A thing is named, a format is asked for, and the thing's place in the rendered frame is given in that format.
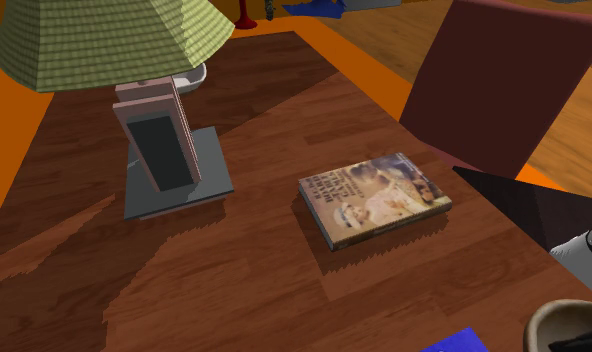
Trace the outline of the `book with picture cover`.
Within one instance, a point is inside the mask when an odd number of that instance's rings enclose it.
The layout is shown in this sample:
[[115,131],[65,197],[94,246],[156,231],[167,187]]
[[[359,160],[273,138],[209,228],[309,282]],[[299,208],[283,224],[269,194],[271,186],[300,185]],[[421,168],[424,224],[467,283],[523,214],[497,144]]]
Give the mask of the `book with picture cover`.
[[299,180],[330,250],[337,251],[452,208],[452,200],[404,154]]

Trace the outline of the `brown wooden table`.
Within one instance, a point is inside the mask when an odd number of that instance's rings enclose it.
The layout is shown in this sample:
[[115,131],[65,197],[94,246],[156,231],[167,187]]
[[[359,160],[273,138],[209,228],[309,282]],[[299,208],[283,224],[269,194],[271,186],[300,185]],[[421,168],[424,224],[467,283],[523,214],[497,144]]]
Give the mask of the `brown wooden table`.
[[[0,210],[0,352],[419,352],[592,292],[292,32],[233,39],[183,99],[221,201],[124,217],[111,88],[56,94]],[[301,178],[407,153],[452,209],[332,252]]]

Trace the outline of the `white bowl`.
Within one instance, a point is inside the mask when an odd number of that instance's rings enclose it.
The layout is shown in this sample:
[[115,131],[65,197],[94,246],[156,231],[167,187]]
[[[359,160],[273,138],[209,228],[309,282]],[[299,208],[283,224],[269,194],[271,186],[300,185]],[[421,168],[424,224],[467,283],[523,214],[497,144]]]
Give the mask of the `white bowl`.
[[173,82],[179,94],[185,94],[196,90],[207,77],[207,67],[201,63],[193,70],[175,74],[172,76]]

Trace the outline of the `red vase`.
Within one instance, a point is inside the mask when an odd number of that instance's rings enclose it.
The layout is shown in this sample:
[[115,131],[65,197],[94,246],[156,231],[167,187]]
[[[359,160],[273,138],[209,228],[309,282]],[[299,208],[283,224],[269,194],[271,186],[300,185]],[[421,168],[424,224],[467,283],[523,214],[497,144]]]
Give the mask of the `red vase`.
[[246,0],[238,0],[239,18],[234,22],[235,28],[240,30],[250,30],[257,27],[257,22],[252,20],[247,11]]

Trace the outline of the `blue cloth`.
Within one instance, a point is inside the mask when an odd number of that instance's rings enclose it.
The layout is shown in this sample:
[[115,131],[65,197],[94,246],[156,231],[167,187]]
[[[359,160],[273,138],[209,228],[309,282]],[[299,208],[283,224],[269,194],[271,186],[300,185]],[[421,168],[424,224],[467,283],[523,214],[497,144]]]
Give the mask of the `blue cloth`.
[[284,4],[283,8],[291,16],[309,16],[340,19],[345,12],[343,0],[311,0],[307,3]]

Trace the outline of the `dark red slab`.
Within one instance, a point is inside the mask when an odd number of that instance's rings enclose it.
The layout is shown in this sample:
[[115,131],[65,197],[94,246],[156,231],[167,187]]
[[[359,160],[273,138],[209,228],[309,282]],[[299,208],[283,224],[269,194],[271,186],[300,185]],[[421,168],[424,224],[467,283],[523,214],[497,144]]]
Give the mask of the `dark red slab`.
[[453,0],[399,119],[422,142],[515,178],[592,64],[592,15]]

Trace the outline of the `green shade table lamp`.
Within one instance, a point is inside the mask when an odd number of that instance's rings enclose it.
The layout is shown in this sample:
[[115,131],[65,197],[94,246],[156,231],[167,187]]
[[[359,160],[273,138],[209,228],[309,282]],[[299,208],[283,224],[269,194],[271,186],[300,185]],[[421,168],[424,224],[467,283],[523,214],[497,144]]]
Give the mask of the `green shade table lamp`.
[[39,93],[114,87],[129,141],[124,215],[145,219],[233,191],[215,128],[189,127],[173,79],[233,31],[209,0],[6,0],[0,69]]

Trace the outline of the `blue flat object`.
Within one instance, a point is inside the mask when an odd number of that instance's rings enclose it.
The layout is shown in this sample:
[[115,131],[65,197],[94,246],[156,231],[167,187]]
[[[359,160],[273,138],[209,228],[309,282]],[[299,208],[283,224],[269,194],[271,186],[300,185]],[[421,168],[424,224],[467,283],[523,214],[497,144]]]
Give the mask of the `blue flat object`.
[[420,352],[489,352],[471,327],[464,328]]

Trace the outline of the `beige bowl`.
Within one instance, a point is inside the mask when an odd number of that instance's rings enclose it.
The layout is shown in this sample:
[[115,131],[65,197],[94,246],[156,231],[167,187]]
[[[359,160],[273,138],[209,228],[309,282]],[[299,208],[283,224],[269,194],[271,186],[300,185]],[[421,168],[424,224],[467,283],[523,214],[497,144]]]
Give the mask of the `beige bowl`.
[[559,299],[539,307],[523,333],[523,352],[552,352],[550,343],[592,332],[592,302]]

